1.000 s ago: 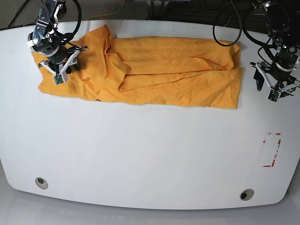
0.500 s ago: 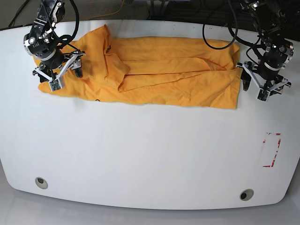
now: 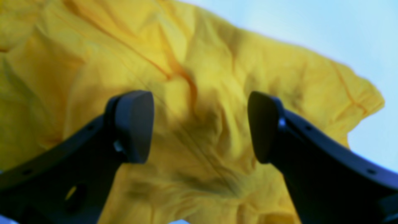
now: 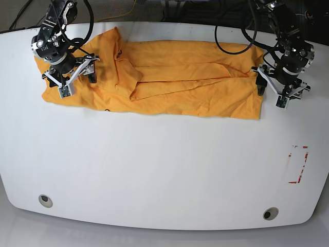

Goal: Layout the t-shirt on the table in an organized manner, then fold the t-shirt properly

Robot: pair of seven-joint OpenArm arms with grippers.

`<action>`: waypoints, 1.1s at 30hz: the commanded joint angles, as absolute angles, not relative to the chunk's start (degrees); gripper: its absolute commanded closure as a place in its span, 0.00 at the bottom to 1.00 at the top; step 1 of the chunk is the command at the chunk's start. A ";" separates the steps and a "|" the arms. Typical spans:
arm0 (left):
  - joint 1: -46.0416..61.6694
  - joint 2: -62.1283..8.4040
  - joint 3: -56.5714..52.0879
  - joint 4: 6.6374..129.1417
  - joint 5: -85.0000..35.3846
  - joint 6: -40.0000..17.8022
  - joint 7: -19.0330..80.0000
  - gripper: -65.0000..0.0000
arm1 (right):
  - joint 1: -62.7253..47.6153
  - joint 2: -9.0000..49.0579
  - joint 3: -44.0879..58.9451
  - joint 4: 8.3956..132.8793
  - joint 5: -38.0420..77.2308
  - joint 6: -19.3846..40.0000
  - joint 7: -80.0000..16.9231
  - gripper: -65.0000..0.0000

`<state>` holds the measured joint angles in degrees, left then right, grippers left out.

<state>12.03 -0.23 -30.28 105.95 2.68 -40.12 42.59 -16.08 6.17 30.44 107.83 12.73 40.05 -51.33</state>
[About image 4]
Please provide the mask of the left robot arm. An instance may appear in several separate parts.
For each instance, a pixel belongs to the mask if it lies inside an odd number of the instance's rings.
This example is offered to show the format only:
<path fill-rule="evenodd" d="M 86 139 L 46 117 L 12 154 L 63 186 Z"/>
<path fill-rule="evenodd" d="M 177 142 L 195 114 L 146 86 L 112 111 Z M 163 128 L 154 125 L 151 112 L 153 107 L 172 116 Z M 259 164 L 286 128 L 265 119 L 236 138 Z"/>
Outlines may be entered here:
<path fill-rule="evenodd" d="M 278 96 L 279 107 L 283 107 L 289 100 L 301 99 L 303 92 L 310 91 L 310 86 L 298 76 L 310 67 L 315 58 L 314 46 L 305 41 L 297 24 L 296 15 L 282 1 L 248 1 L 251 12 L 251 23 L 254 25 L 253 36 L 246 32 L 246 25 L 241 26 L 243 36 L 249 45 L 241 51 L 234 52 L 241 55 L 252 46 L 256 46 L 271 55 L 274 65 L 265 62 L 253 67 L 257 73 L 258 95 L 263 96 L 269 85 Z M 274 46 L 265 45 L 256 41 L 260 27 L 260 16 L 266 14 L 270 19 L 270 26 L 276 35 Z"/>

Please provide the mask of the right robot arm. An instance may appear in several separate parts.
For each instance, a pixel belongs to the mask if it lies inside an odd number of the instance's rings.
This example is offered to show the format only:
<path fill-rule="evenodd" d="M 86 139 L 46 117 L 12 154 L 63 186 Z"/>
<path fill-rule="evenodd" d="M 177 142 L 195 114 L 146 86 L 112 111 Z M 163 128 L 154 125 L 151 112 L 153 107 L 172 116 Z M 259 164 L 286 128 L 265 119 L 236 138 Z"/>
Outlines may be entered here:
<path fill-rule="evenodd" d="M 42 73 L 50 87 L 65 87 L 79 75 L 97 82 L 95 62 L 99 56 L 82 48 L 91 37 L 94 13 L 88 1 L 83 2 L 89 13 L 89 28 L 86 37 L 70 39 L 66 29 L 77 17 L 77 1 L 51 1 L 39 33 L 32 38 L 31 49 L 38 59 L 49 64 Z"/>

